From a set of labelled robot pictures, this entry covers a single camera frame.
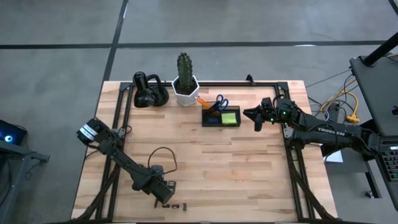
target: concrete floor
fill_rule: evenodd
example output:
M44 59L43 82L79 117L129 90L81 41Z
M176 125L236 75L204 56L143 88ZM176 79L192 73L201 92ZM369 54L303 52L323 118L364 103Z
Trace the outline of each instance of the concrete floor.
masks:
M0 0L0 45L110 44L122 0ZM220 41L384 40L398 30L388 0L130 0L120 43ZM110 80L134 72L176 76L181 51L191 55L200 80L304 80L342 72L351 57L375 45L118 49ZM0 119L25 126L29 146L51 154L20 193L12 223L68 220L85 148L76 130L95 113L109 49L0 50ZM349 74L307 89L325 101ZM359 118L370 118L363 97ZM363 174L329 174L338 215L358 222L396 223L380 173L383 198L363 196Z

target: blue light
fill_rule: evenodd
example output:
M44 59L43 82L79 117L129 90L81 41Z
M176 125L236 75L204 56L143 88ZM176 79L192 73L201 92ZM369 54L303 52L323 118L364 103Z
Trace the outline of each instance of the blue light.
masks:
M11 142L12 141L12 136L6 136L4 138L4 140L6 140L6 142Z

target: wooden tabletop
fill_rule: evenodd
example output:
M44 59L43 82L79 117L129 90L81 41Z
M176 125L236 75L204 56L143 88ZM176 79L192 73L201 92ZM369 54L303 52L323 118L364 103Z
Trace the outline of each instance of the wooden tabletop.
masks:
M310 113L304 82L288 83L291 99ZM96 116L109 126L113 121L119 84L104 82L101 91ZM165 180L177 182L177 191L169 204L187 203L187 211L154 208L155 197L133 191L130 175L122 170L114 221L296 221L281 126L264 123L262 131L257 133L254 123L241 114L239 128L203 128L201 106L197 103L182 107L175 101L172 89L168 91L170 99L165 106L135 108L132 104L129 119L132 132L126 137L124 152L146 165L154 149L171 148L177 158L178 171L165 176ZM209 101L223 94L230 105L241 107L241 113L243 109L257 106L263 97L275 96L273 88L263 86L201 87L199 94ZM326 210L336 216L319 147L306 146L303 156L312 192ZM95 153L85 161L72 218L82 214L98 193L105 159L102 154ZM154 154L151 163L162 165L165 170L174 168L172 155L166 150ZM300 198L306 213L302 192Z

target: sticky note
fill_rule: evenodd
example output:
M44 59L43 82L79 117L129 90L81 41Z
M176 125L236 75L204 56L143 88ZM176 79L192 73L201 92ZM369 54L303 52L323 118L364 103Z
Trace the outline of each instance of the sticky note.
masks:
M221 120L223 124L236 124L236 115L235 113L223 113L221 114Z

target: white hexagonal pot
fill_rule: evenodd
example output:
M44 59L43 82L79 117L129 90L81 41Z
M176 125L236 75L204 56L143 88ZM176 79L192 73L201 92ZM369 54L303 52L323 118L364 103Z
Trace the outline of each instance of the white hexagonal pot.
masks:
M180 104L182 104L183 106L189 106L191 104L194 104L197 101L197 99L195 99L195 97L198 96L198 94L199 94L199 83L198 83L197 78L194 75L192 75L192 77L193 77L197 87L190 95L179 94L179 93L177 93L177 91L175 91L175 84L177 83L178 77L175 78L172 83L175 97L177 98L177 101Z

